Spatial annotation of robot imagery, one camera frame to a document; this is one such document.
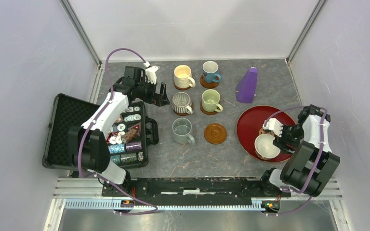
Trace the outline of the brown wooden coaster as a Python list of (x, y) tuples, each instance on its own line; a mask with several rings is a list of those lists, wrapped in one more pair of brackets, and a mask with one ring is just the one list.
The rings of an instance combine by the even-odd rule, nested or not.
[(188, 89), (190, 89), (191, 88), (191, 86), (189, 86), (189, 87), (187, 87), (187, 88), (180, 88), (180, 87), (178, 87), (177, 85), (175, 85), (174, 84), (174, 87), (176, 88), (176, 89), (178, 89), (178, 90), (188, 90)]
[(186, 111), (184, 113), (179, 113), (177, 111), (174, 111), (174, 113), (177, 114), (178, 116), (187, 116), (187, 115), (193, 114), (193, 111)]
[(227, 138), (226, 128), (218, 123), (212, 123), (206, 126), (204, 130), (204, 138), (211, 144), (221, 144)]
[(213, 112), (208, 112), (208, 111), (206, 111), (206, 110), (203, 108), (202, 102), (200, 102), (199, 107), (200, 107), (201, 112), (203, 112), (204, 114), (209, 115), (209, 116), (212, 116), (212, 115), (215, 115), (215, 114), (217, 114), (217, 113), (218, 113), (217, 111), (213, 111)]
[(215, 81), (213, 81), (213, 82), (211, 82), (211, 83), (208, 83), (208, 82), (206, 82), (206, 81), (205, 81), (205, 79), (204, 79), (204, 76), (203, 76), (203, 75), (201, 75), (201, 77), (200, 77), (200, 84), (201, 84), (203, 87), (207, 88), (207, 89), (214, 89), (214, 88), (216, 88), (216, 87), (219, 85), (219, 83), (220, 83), (220, 82), (215, 82)]

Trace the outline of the grey ribbed mug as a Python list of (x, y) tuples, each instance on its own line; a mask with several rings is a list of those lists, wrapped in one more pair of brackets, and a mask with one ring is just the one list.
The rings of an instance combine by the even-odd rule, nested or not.
[(185, 92), (178, 92), (173, 95), (172, 98), (172, 109), (179, 113), (186, 111), (193, 111), (193, 103), (190, 96)]

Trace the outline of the cream ribbed mug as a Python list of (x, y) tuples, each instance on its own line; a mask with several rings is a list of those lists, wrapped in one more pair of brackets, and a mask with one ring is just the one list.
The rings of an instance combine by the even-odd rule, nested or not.
[(174, 69), (174, 84), (180, 88), (187, 88), (189, 86), (194, 88), (196, 86), (189, 66), (179, 65)]

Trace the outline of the plain grey mug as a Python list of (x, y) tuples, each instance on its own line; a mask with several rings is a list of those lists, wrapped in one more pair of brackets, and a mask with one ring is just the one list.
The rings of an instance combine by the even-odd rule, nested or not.
[(186, 118), (178, 118), (172, 124), (172, 137), (179, 144), (195, 145), (195, 138), (191, 134), (192, 124)]

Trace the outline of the pale green cup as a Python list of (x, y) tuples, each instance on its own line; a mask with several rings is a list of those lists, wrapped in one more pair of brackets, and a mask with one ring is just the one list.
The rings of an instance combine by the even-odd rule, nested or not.
[(209, 89), (202, 94), (202, 105), (203, 108), (208, 112), (217, 111), (218, 113), (224, 110), (223, 106), (220, 104), (220, 93), (216, 90)]

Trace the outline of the blue white cup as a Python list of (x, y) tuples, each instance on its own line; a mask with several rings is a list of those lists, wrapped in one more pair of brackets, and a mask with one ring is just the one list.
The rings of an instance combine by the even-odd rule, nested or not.
[(219, 65), (214, 61), (206, 61), (203, 66), (203, 76), (207, 83), (219, 83), (222, 76), (218, 73)]

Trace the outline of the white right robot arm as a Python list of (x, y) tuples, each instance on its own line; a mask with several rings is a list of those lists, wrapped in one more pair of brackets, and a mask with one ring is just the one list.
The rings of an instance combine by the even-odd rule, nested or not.
[(272, 145), (291, 157), (283, 169), (266, 172), (268, 178), (259, 183), (260, 193), (272, 196), (279, 189), (319, 196), (340, 164), (340, 157), (329, 146), (327, 109), (312, 104), (303, 106), (295, 125), (282, 124), (276, 115), (273, 113), (264, 121), (263, 129), (273, 132)]

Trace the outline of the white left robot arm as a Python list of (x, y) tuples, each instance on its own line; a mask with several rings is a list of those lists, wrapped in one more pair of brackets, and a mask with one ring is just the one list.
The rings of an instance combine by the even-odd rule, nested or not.
[(82, 125), (72, 126), (67, 134), (71, 164), (79, 172), (87, 170), (114, 183), (113, 189), (120, 196), (132, 191), (132, 183), (126, 179), (126, 170), (111, 161), (106, 136), (117, 117), (137, 99), (156, 106), (170, 102), (166, 84), (157, 83), (158, 66), (145, 64), (146, 68), (126, 66), (123, 77), (112, 84), (105, 101)]

